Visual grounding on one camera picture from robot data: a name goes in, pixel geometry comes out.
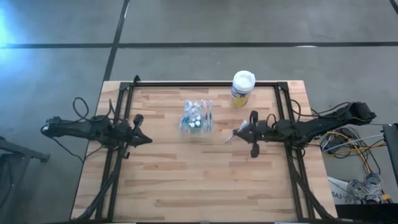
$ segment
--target wooden table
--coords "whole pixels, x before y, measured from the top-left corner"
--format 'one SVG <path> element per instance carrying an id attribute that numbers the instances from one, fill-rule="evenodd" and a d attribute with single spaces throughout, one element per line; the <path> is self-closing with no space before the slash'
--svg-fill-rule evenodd
<path id="1" fill-rule="evenodd" d="M 116 104 L 119 84 L 104 82 L 97 114 L 108 111 L 109 99 Z M 304 82 L 289 81 L 289 89 L 291 98 L 301 104 L 302 113 L 309 114 Z M 261 154 L 255 159 L 250 156 L 251 145 L 239 138 L 224 144 L 232 129 L 248 119 L 252 110 L 259 112 L 259 119 L 270 113 L 278 118 L 273 88 L 255 87 L 244 108 L 229 105 L 229 91 L 225 87 L 134 88 L 130 118 L 143 114 L 142 132 L 154 142 L 132 148 L 130 158 L 123 160 L 114 221 L 296 220 L 283 144 L 259 143 Z M 185 100 L 202 99 L 214 102 L 214 131 L 207 136 L 182 136 L 178 124 Z M 99 146 L 91 142 L 87 153 Z M 316 146 L 306 151 L 310 188 L 328 212 L 336 216 L 322 154 Z M 72 218 L 79 216 L 98 193 L 105 157 L 103 150 L 85 161 Z M 305 212 L 303 195 L 300 197 Z"/>

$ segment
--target yellow wire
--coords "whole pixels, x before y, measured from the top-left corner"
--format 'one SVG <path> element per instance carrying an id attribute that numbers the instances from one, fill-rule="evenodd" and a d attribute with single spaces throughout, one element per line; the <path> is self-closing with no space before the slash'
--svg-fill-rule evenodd
<path id="1" fill-rule="evenodd" d="M 377 147 L 381 147 L 381 146 L 386 146 L 386 143 L 382 143 L 382 144 L 379 144 L 377 146 L 373 146 L 372 149 L 377 148 Z M 342 153 L 344 153 L 344 152 L 353 152 L 353 151 L 362 151 L 362 150 L 367 150 L 367 149 L 369 149 L 369 147 L 362 147 L 362 148 L 359 148 L 359 149 L 348 149 L 348 150 L 339 151 L 338 153 L 334 153 L 332 155 L 324 155 L 323 157 L 327 158 L 327 157 L 332 157 L 334 155 L 345 156 Z"/>
<path id="2" fill-rule="evenodd" d="M 339 136 L 341 136 L 341 137 L 347 139 L 347 140 L 354 146 L 354 148 L 355 148 L 356 150 L 358 150 L 358 147 L 356 147 L 356 145 L 351 141 L 351 139 L 350 139 L 349 137 L 345 136 L 344 134 L 337 133 L 337 132 L 334 132 L 334 131 L 329 131 L 328 134 L 336 134 L 336 135 L 339 135 Z M 370 169 L 369 164 L 368 164 L 368 162 L 366 161 L 365 157 L 364 157 L 361 153 L 359 153 L 358 155 L 362 158 L 363 162 L 365 163 L 366 170 L 368 171 L 368 173 L 370 173 L 370 172 L 371 172 L 371 169 Z"/>

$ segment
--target black floor stripe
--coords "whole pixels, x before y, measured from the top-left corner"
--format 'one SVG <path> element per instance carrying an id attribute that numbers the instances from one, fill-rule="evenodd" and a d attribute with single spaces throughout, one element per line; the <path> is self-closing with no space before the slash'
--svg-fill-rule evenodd
<path id="1" fill-rule="evenodd" d="M 111 47 L 112 44 L 0 44 L 0 49 L 95 49 Z"/>
<path id="2" fill-rule="evenodd" d="M 125 43 L 124 49 L 177 49 L 177 48 L 228 48 L 228 47 L 398 47 L 391 42 L 252 42 L 252 43 Z"/>
<path id="3" fill-rule="evenodd" d="M 390 0 L 390 3 L 398 15 L 398 5 L 396 0 Z"/>
<path id="4" fill-rule="evenodd" d="M 124 20 L 126 18 L 126 13 L 127 13 L 127 8 L 129 6 L 129 3 L 130 3 L 130 0 L 124 0 L 124 2 L 123 2 L 122 11 L 121 11 L 120 17 L 119 17 L 118 28 L 116 29 L 116 33 L 114 35 L 112 49 L 111 49 L 111 53 L 109 55 L 108 62 L 106 64 L 103 81 L 109 81 L 109 79 L 111 78 L 114 59 L 116 57 L 116 52 L 118 51 L 120 36 L 122 35 Z"/>

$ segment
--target gray floor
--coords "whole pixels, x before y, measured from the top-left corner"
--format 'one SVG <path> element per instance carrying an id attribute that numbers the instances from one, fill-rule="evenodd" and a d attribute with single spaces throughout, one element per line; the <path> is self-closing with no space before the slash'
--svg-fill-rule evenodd
<path id="1" fill-rule="evenodd" d="M 0 44 L 111 43 L 123 0 L 0 1 Z M 121 42 L 398 41 L 398 15 L 373 0 L 132 0 Z M 39 128 L 75 119 L 72 100 L 93 114 L 110 49 L 0 49 L 0 136 L 51 153 L 29 166 L 9 223 L 67 220 L 81 164 Z M 111 80 L 229 80 L 250 70 L 259 80 L 305 80 L 311 106 L 365 101 L 375 123 L 395 123 L 398 47 L 119 49 Z M 379 126 L 358 128 L 362 136 Z M 61 138 L 84 155 L 87 141 Z M 384 189 L 398 201 L 386 148 L 374 150 Z M 362 179 L 357 157 L 325 159 L 328 175 Z"/>

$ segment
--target white lid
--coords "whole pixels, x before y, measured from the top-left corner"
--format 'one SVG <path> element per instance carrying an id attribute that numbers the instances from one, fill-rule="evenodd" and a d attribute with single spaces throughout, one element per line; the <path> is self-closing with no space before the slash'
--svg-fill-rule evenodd
<path id="1" fill-rule="evenodd" d="M 241 91 L 250 91 L 256 84 L 256 78 L 253 73 L 249 71 L 237 72 L 233 80 L 235 88 Z"/>

